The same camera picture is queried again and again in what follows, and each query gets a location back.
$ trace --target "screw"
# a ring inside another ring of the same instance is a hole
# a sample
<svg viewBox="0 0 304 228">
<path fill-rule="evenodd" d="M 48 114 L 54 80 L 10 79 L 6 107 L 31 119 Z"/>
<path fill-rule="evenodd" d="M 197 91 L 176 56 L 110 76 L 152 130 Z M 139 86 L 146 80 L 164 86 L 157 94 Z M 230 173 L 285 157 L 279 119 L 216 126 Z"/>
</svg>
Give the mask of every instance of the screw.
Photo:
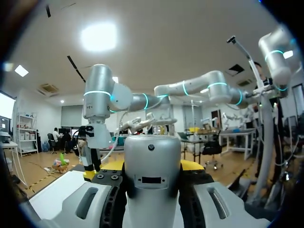
<svg viewBox="0 0 304 228">
<path fill-rule="evenodd" d="M 112 175 L 112 176 L 111 176 L 111 179 L 112 179 L 112 180 L 117 180 L 117 179 L 118 179 L 118 176 L 117 176 L 117 175 Z"/>
<path fill-rule="evenodd" d="M 102 179 L 103 177 L 104 177 L 103 174 L 97 174 L 97 178 L 98 178 L 98 179 Z"/>
</svg>

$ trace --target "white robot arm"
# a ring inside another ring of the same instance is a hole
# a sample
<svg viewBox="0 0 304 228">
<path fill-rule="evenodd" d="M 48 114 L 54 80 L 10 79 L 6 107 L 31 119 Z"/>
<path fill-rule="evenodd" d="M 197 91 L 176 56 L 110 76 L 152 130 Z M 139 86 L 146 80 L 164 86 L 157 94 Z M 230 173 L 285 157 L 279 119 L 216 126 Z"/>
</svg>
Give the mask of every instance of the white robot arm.
<svg viewBox="0 0 304 228">
<path fill-rule="evenodd" d="M 289 30 L 280 25 L 258 43 L 274 84 L 286 90 L 293 73 L 300 67 L 299 49 Z"/>
<path fill-rule="evenodd" d="M 142 128 L 145 128 L 145 127 L 150 128 L 151 125 L 156 121 L 152 113 L 147 114 L 146 120 L 141 121 L 140 117 L 137 117 L 136 119 L 126 122 L 124 124 L 126 126 L 125 130 L 130 129 L 131 133 L 134 134 L 135 132 L 137 132 L 138 130 L 141 130 Z"/>
<path fill-rule="evenodd" d="M 125 122 L 121 127 L 119 127 L 117 129 L 117 131 L 120 132 L 120 131 L 125 131 L 127 129 L 134 128 L 134 126 L 139 124 L 141 121 L 142 121 L 142 119 L 140 117 L 136 117 L 133 120 L 129 120 L 129 121 Z"/>
<path fill-rule="evenodd" d="M 256 102 L 252 98 L 246 98 L 247 92 L 231 88 L 220 71 L 211 71 L 175 84 L 159 85 L 154 89 L 155 96 L 151 96 L 132 94 L 128 87 L 112 80 L 112 72 L 108 66 L 97 64 L 92 67 L 85 86 L 84 118 L 89 122 L 86 126 L 87 144 L 96 149 L 107 148 L 112 142 L 105 125 L 105 119 L 109 118 L 111 113 L 155 107 L 168 108 L 169 95 L 190 95 L 207 86 L 209 99 L 214 103 L 229 103 L 244 108 Z"/>
</svg>

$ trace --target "recessed light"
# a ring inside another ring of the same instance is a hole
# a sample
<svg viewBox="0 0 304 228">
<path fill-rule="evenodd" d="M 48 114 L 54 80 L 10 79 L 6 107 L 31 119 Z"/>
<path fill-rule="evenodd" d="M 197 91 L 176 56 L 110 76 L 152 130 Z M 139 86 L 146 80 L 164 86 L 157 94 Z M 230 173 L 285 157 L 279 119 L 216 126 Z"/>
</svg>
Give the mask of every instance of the recessed light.
<svg viewBox="0 0 304 228">
<path fill-rule="evenodd" d="M 293 55 L 294 55 L 293 51 L 287 51 L 283 53 L 284 59 L 290 58 Z"/>
<path fill-rule="evenodd" d="M 29 72 L 23 68 L 23 66 L 19 65 L 16 69 L 15 72 L 17 74 L 19 74 L 21 77 L 24 77 L 25 75 L 27 75 Z"/>
<path fill-rule="evenodd" d="M 112 77 L 113 81 L 115 81 L 116 83 L 118 83 L 118 77 Z"/>
<path fill-rule="evenodd" d="M 116 26 L 110 23 L 92 25 L 82 31 L 81 40 L 89 51 L 105 51 L 116 46 Z"/>
<path fill-rule="evenodd" d="M 3 70 L 5 72 L 10 72 L 13 70 L 14 64 L 13 63 L 9 63 L 9 62 L 5 62 L 3 63 Z"/>
<path fill-rule="evenodd" d="M 203 94 L 203 93 L 205 93 L 205 92 L 207 92 L 207 91 L 209 91 L 209 89 L 208 88 L 206 88 L 206 89 L 203 89 L 200 93 L 201 94 Z"/>
</svg>

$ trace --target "metal pole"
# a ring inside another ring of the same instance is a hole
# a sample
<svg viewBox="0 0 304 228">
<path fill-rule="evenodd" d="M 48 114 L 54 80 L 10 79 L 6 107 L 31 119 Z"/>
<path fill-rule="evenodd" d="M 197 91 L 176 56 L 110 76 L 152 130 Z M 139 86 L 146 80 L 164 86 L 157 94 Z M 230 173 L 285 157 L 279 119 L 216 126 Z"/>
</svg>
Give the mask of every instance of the metal pole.
<svg viewBox="0 0 304 228">
<path fill-rule="evenodd" d="M 266 97 L 262 97 L 262 118 L 264 122 L 264 150 L 260 173 L 257 179 L 256 188 L 253 192 L 252 198 L 248 203 L 254 204 L 261 199 L 261 190 L 265 186 L 272 158 L 273 143 L 274 143 L 274 123 L 272 119 L 272 107 Z"/>
</svg>

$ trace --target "computer monitor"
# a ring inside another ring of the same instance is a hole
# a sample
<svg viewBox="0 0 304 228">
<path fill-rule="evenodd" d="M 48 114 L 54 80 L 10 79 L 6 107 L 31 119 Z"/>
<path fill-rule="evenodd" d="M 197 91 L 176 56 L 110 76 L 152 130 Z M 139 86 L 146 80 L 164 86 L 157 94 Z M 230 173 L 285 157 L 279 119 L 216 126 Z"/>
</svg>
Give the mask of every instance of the computer monitor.
<svg viewBox="0 0 304 228">
<path fill-rule="evenodd" d="M 74 136 L 77 136 L 77 135 L 78 135 L 78 132 L 77 132 L 78 129 L 72 129 L 71 131 L 72 131 L 72 136 L 73 136 L 74 134 L 75 134 Z"/>
<path fill-rule="evenodd" d="M 65 128 L 59 128 L 58 131 L 59 134 L 64 134 L 67 130 Z"/>
</svg>

